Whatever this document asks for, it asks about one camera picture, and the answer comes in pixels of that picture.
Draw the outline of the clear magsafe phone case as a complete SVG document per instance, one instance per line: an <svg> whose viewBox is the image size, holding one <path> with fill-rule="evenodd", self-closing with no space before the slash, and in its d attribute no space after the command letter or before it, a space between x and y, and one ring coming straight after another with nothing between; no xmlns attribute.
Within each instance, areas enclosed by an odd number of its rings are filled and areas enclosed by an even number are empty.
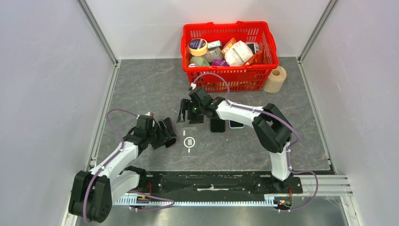
<svg viewBox="0 0 399 226"><path fill-rule="evenodd" d="M193 157L198 153L198 131L194 127L183 128L182 132L182 155Z"/></svg>

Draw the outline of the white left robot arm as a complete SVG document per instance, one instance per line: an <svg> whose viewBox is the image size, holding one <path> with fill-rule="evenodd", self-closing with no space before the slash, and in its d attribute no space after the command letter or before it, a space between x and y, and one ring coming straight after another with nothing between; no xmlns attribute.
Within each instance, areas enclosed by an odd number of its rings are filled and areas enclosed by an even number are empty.
<svg viewBox="0 0 399 226"><path fill-rule="evenodd" d="M137 117L134 126L117 148L100 164L89 171L79 171L73 181L68 212L82 217L87 223L105 221L113 203L127 191L143 192L147 178L142 169L129 167L148 145L162 145L164 138L159 125L148 112Z"/></svg>

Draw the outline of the light blue phone case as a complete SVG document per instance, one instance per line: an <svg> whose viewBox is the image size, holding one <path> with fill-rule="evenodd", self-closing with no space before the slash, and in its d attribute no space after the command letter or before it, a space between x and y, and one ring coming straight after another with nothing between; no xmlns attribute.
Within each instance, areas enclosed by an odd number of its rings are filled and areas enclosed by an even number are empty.
<svg viewBox="0 0 399 226"><path fill-rule="evenodd" d="M242 129L245 127L243 123L236 122L236 121L229 121L229 127L231 129Z"/></svg>

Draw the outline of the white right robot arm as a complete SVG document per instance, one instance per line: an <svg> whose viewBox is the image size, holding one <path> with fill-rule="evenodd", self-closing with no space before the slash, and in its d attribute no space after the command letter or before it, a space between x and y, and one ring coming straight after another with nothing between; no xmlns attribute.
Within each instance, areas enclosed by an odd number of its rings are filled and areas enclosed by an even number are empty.
<svg viewBox="0 0 399 226"><path fill-rule="evenodd" d="M262 147L270 152L274 177L272 188L278 193L290 188L287 152L293 128L277 106L255 107L234 103L224 97L213 98L202 87L191 89L189 97L180 102L178 123L188 119L190 124L197 124L208 117L218 122L235 121L253 128Z"/></svg>

